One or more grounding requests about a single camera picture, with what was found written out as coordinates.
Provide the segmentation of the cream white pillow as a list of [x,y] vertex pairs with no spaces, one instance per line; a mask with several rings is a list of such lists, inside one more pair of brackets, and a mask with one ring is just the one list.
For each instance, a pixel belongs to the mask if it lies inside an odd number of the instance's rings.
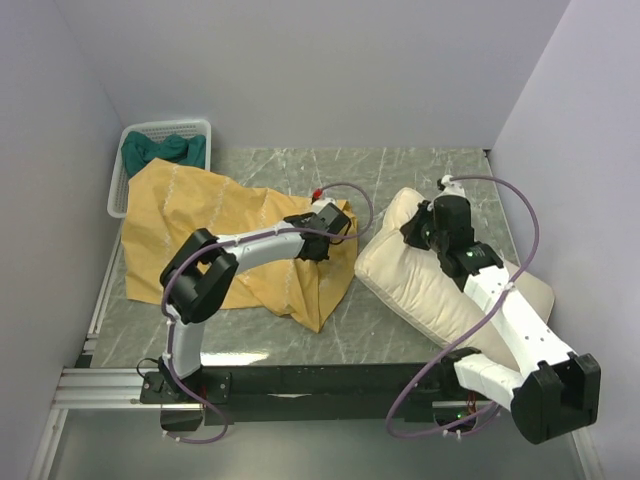
[[[482,310],[442,273],[433,251],[405,244],[400,227],[417,212],[424,197],[401,189],[384,215],[380,231],[359,254],[355,275],[387,307],[439,347],[448,346],[483,318]],[[516,286],[548,323],[555,296],[552,288],[530,273]],[[491,360],[513,370],[517,363],[491,323],[461,344],[479,349]]]

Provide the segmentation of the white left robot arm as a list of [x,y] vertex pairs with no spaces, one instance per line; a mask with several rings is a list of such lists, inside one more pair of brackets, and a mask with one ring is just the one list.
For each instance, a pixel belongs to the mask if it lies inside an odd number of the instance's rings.
[[168,337],[159,371],[166,392],[179,402],[199,392],[204,322],[221,308],[236,275],[280,260],[322,262],[331,246],[359,236],[350,217],[328,200],[252,232],[194,231],[160,275]]

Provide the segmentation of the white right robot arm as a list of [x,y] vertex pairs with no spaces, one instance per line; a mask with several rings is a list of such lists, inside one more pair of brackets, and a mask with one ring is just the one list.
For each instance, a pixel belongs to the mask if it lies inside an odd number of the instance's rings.
[[444,274],[472,300],[516,361],[507,368],[465,347],[440,361],[439,387],[460,399],[475,391],[507,409],[532,444],[594,424],[601,368],[557,337],[518,291],[503,260],[476,240],[469,201],[445,195],[418,206],[407,242],[436,254]]

